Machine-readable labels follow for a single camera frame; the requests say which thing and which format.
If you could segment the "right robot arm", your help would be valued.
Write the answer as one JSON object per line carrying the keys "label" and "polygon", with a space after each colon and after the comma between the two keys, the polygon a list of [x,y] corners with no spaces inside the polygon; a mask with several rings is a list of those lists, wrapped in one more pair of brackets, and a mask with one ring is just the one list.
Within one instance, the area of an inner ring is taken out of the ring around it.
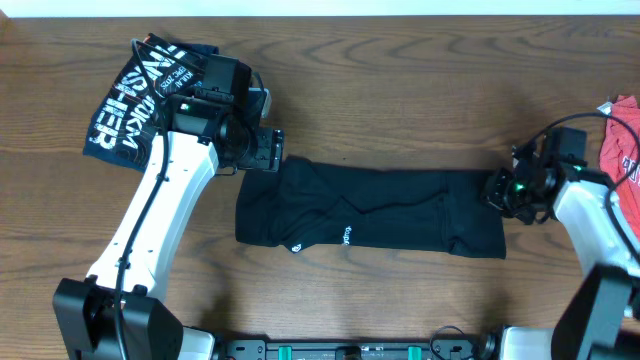
{"label": "right robot arm", "polygon": [[488,180],[483,200],[526,225],[558,221],[584,279],[557,324],[505,326],[478,346],[480,359],[636,359],[639,336],[622,330],[639,316],[639,245],[610,177],[584,159],[585,132],[558,127],[512,150],[512,169]]}

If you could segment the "black t-shirt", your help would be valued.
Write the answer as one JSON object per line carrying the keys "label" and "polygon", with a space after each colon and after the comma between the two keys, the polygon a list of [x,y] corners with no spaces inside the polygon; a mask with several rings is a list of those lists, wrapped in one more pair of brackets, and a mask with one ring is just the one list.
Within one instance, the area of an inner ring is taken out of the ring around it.
{"label": "black t-shirt", "polygon": [[486,170],[374,170],[287,158],[244,175],[235,238],[299,253],[314,245],[503,259],[501,215],[482,202]]}

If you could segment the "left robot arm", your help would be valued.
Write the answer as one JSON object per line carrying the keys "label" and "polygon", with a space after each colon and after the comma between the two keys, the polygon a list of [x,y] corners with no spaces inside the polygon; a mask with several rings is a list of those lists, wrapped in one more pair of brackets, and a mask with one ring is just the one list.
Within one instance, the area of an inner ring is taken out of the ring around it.
{"label": "left robot arm", "polygon": [[247,103],[260,76],[212,55],[204,79],[162,104],[141,183],[114,237],[84,280],[64,278],[52,299],[71,359],[216,359],[215,336],[165,306],[176,251],[207,184],[223,169],[278,170],[284,134],[259,123],[270,94]]}

